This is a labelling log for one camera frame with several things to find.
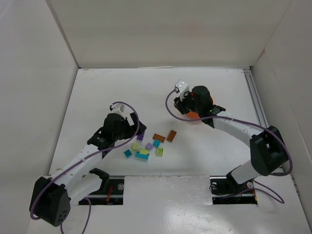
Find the dark purple lego brick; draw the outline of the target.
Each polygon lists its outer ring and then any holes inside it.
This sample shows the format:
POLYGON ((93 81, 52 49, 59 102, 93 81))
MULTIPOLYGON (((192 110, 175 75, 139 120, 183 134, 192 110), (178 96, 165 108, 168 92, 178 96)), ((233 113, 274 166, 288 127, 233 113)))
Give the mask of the dark purple lego brick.
POLYGON ((142 132, 141 134, 139 134, 139 135, 137 136, 136 139, 137 139, 138 141, 143 141, 144 135, 145 135, 145 132, 142 132))

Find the light purple lego brick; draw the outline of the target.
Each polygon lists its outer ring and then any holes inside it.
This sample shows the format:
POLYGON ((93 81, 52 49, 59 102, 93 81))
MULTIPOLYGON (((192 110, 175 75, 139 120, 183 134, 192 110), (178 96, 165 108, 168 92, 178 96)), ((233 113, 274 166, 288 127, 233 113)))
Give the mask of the light purple lego brick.
POLYGON ((154 148, 154 146, 151 144, 151 143, 148 143, 146 146, 145 146, 145 149, 151 151, 152 149, 154 148))

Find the brown lego brick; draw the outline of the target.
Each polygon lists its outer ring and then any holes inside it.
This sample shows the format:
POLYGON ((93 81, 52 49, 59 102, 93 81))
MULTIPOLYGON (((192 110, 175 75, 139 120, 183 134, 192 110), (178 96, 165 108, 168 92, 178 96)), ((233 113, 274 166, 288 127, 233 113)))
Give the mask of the brown lego brick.
POLYGON ((171 130, 166 138, 168 142, 172 142, 176 136, 176 131, 171 130))
POLYGON ((161 136, 161 135, 159 135, 159 134, 154 134, 154 135, 153 135, 153 140, 158 140, 158 141, 160 141, 161 143, 164 143, 164 141, 166 140, 166 137, 161 136))

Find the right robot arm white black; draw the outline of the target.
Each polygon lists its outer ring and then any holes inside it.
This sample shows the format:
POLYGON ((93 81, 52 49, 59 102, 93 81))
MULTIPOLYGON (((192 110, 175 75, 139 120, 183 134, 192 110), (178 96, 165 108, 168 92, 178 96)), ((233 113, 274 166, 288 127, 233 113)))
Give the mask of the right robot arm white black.
POLYGON ((198 120, 211 128, 223 131, 240 140, 250 149, 250 160, 227 173, 221 182, 211 182, 211 188, 218 194, 234 194, 243 185, 259 176, 269 176, 282 164, 291 163, 291 156, 280 131, 270 126, 236 119, 225 108, 215 105, 205 86, 189 89, 187 83, 179 81, 173 92, 178 94, 174 107, 182 114, 198 114, 198 120))

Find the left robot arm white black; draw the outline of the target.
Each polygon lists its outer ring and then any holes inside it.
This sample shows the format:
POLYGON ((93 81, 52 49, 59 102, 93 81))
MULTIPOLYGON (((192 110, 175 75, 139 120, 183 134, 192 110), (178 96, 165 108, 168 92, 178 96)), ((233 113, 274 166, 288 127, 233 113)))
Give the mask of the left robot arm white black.
POLYGON ((55 174, 42 176, 35 182, 29 206, 32 220, 42 219, 58 227, 65 221, 73 205, 101 187, 107 174, 95 166, 109 152, 118 148, 117 141, 128 143, 146 130, 137 112, 132 112, 130 117, 133 125, 121 114, 108 114, 103 126, 70 163, 55 174))

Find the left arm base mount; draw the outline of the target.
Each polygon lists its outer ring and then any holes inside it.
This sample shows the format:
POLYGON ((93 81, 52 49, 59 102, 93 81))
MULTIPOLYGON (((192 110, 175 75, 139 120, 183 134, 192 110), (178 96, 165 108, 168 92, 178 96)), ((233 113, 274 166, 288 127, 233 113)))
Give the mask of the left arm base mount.
POLYGON ((98 168, 92 169, 89 173, 101 179, 99 189, 87 196, 91 205, 113 206, 123 204, 124 176, 111 176, 98 168))

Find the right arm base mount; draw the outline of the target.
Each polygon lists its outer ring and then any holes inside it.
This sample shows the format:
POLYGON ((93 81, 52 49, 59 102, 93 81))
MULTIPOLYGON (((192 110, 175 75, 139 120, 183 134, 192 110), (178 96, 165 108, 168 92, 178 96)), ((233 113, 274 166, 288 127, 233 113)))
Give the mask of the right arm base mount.
POLYGON ((209 190, 212 193, 214 205, 257 205, 252 180, 237 184, 229 175, 214 175, 210 177, 209 190))

